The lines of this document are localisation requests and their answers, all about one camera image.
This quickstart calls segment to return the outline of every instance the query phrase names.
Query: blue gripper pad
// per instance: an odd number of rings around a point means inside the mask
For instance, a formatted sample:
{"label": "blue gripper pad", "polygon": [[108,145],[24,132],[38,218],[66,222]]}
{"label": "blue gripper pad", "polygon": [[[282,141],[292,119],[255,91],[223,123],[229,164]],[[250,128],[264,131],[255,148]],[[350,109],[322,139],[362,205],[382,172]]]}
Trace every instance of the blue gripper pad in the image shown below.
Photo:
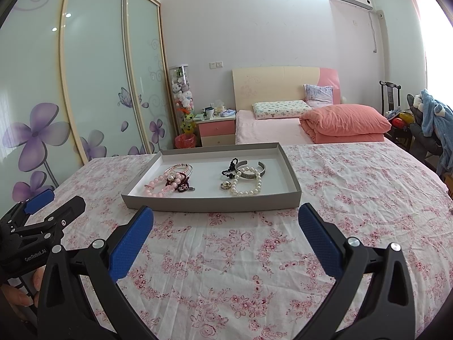
{"label": "blue gripper pad", "polygon": [[343,276],[343,255],[326,229],[305,204],[299,208],[298,220],[299,226],[309,241],[314,254],[316,254],[316,258],[321,263],[324,272],[337,280],[340,279]]}
{"label": "blue gripper pad", "polygon": [[52,189],[46,189],[42,193],[29,200],[23,211],[27,215],[33,215],[34,213],[37,213],[41,208],[47,206],[50,202],[52,202],[54,198],[54,191]]}
{"label": "blue gripper pad", "polygon": [[109,275],[114,282],[129,272],[137,254],[153,228],[153,210],[146,207],[110,254]]}

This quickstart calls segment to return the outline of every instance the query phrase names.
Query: red trash bin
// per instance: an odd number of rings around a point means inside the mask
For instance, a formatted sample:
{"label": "red trash bin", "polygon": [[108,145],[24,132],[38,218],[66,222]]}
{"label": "red trash bin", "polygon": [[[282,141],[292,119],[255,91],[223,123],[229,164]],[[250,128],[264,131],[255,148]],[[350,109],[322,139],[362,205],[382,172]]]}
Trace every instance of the red trash bin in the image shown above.
{"label": "red trash bin", "polygon": [[181,134],[174,139],[176,148],[195,148],[196,136],[195,134]]}

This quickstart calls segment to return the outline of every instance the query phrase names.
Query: gray tray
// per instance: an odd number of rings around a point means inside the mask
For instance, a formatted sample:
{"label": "gray tray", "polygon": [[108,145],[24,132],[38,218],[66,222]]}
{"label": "gray tray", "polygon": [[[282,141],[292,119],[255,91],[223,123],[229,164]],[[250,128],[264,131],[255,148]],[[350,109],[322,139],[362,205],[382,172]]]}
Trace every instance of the gray tray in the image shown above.
{"label": "gray tray", "polygon": [[[247,160],[258,168],[258,161],[266,165],[261,193],[235,197],[220,188],[222,181],[230,180],[221,174],[231,160]],[[194,191],[174,192],[168,197],[147,196],[144,187],[168,167],[188,163],[193,166],[189,184]],[[240,178],[239,191],[254,189],[255,180]],[[139,209],[148,206],[155,211],[171,212],[247,212],[298,207],[302,191],[296,175],[279,143],[224,145],[160,151],[128,184],[121,196],[126,206]]]}

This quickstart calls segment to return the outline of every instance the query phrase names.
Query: sliding wardrobe door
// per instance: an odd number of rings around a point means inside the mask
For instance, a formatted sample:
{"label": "sliding wardrobe door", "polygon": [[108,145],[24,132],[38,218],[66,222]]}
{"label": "sliding wardrobe door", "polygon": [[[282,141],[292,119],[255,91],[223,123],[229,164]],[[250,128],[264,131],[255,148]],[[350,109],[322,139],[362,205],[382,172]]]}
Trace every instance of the sliding wardrobe door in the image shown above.
{"label": "sliding wardrobe door", "polygon": [[135,91],[151,151],[173,148],[172,108],[164,72],[158,7],[150,0],[128,0],[128,31]]}
{"label": "sliding wardrobe door", "polygon": [[17,0],[0,28],[0,216],[82,166],[58,70],[62,1]]}
{"label": "sliding wardrobe door", "polygon": [[123,49],[123,0],[69,0],[65,11],[67,97],[88,161],[145,153]]}

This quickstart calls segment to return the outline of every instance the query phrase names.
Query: pillow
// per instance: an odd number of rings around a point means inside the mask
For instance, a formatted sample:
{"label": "pillow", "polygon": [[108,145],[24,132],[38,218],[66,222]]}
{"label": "pillow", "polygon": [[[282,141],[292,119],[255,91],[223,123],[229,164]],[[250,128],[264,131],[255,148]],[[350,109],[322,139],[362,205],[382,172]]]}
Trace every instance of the pillow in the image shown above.
{"label": "pillow", "polygon": [[332,136],[384,134],[391,128],[389,121],[370,106],[331,105],[313,109],[300,117],[316,132]]}
{"label": "pillow", "polygon": [[257,102],[253,104],[256,119],[283,119],[300,117],[311,110],[305,101]]}
{"label": "pillow", "polygon": [[334,87],[318,87],[311,84],[304,84],[307,104],[316,109],[319,107],[334,104]]}

